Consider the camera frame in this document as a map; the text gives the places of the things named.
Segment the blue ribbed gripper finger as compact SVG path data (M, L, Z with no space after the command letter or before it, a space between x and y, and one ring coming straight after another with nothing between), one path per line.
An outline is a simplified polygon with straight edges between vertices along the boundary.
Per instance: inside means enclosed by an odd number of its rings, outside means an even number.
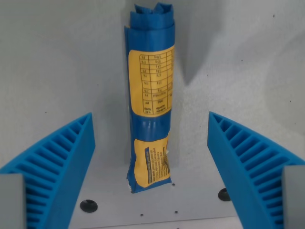
M20 153L1 174L22 174L26 227L66 229L95 150L92 114L63 126Z
M304 160L214 112L209 112L207 146L242 226L284 228L282 172Z

